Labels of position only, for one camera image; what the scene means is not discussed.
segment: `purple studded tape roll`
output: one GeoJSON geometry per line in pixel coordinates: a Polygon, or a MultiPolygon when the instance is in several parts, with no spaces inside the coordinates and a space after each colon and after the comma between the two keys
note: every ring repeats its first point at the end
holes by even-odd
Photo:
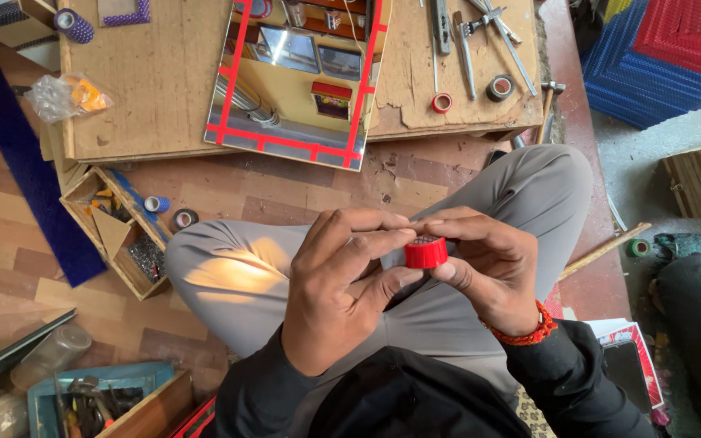
{"type": "Polygon", "coordinates": [[[169,200],[163,196],[148,196],[145,198],[145,210],[153,213],[163,213],[169,210],[169,200]]]}
{"type": "Polygon", "coordinates": [[[137,0],[137,12],[133,14],[111,15],[102,17],[107,27],[126,26],[128,24],[145,24],[151,22],[151,1],[137,0]]]}
{"type": "Polygon", "coordinates": [[[75,43],[85,45],[93,39],[93,26],[70,8],[60,9],[53,17],[56,30],[75,43]]]}

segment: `nail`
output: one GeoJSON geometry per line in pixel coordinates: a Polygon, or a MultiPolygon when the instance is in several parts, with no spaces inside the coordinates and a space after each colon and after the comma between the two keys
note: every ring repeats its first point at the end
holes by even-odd
{"type": "Polygon", "coordinates": [[[407,274],[400,279],[400,288],[404,288],[408,284],[413,284],[418,280],[421,280],[424,276],[423,271],[415,271],[411,274],[407,274]]]}
{"type": "Polygon", "coordinates": [[[444,263],[435,267],[432,275],[442,281],[448,281],[456,275],[456,267],[451,263],[444,263]]]}

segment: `grey trousers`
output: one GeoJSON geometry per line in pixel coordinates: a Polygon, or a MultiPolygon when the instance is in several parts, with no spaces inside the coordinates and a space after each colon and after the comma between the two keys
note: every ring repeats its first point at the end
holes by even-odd
{"type": "MultiPolygon", "coordinates": [[[[538,238],[535,294],[550,293],[577,243],[589,207],[592,173],[578,150],[529,146],[505,155],[453,195],[414,218],[454,206],[474,210],[538,238]]],[[[176,234],[167,247],[167,273],[194,314],[242,357],[260,349],[283,322],[290,262],[308,225],[278,227],[206,221],[176,234]]],[[[381,259],[404,264],[402,251],[381,259]]],[[[375,332],[333,365],[297,407],[289,436],[306,434],[318,406],[344,373],[386,345],[467,369],[512,399],[516,385],[499,342],[467,298],[428,279],[381,315],[375,332]]]]}

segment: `mobile phone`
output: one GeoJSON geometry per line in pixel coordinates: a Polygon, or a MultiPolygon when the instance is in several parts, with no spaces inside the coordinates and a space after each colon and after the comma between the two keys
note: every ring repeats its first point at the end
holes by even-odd
{"type": "Polygon", "coordinates": [[[505,154],[507,154],[507,152],[503,150],[493,150],[492,153],[488,156],[488,163],[486,163],[486,167],[494,164],[494,161],[497,161],[499,158],[502,158],[505,154]]]}
{"type": "Polygon", "coordinates": [[[628,400],[643,414],[650,413],[648,385],[634,341],[623,341],[602,347],[604,374],[610,382],[624,390],[628,400]]]}

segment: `hand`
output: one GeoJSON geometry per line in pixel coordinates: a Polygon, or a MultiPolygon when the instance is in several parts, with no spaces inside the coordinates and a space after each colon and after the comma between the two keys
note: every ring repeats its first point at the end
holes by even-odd
{"type": "Polygon", "coordinates": [[[310,227],[291,262],[280,334],[288,361],[302,374],[322,374],[350,353],[375,330],[391,297],[423,277],[422,270],[395,266],[354,283],[371,260],[415,239],[408,223],[382,210],[341,209],[324,211],[310,227]]]}
{"type": "Polygon", "coordinates": [[[537,330],[538,240],[533,235],[466,206],[423,217],[411,228],[458,241],[463,260],[449,257],[432,269],[432,276],[465,294],[485,324],[513,337],[537,330]]]}

